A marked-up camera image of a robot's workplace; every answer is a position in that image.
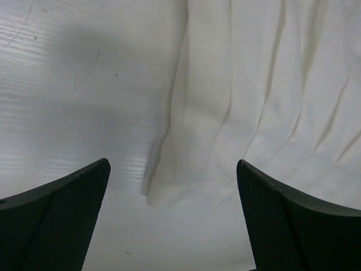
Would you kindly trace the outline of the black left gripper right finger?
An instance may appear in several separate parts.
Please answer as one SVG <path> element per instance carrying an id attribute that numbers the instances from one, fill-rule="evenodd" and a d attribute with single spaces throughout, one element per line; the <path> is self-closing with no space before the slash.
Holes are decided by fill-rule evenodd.
<path id="1" fill-rule="evenodd" d="M 245 160 L 236 173 L 256 270 L 360 270 L 360 210 L 303 193 Z"/>

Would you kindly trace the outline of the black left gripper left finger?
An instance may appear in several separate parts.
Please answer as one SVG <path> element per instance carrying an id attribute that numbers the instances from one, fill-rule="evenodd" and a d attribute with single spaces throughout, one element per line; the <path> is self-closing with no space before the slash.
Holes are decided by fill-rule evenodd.
<path id="1" fill-rule="evenodd" d="M 110 172 L 102 158 L 1 199 L 1 270 L 81 270 Z"/>

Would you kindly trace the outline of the white fabric skirt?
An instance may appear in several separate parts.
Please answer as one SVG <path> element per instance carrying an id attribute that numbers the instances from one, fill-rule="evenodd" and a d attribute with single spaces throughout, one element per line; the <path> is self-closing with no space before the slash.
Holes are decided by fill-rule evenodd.
<path id="1" fill-rule="evenodd" d="M 147 203 L 220 204 L 239 160 L 360 207 L 360 2 L 189 1 Z"/>

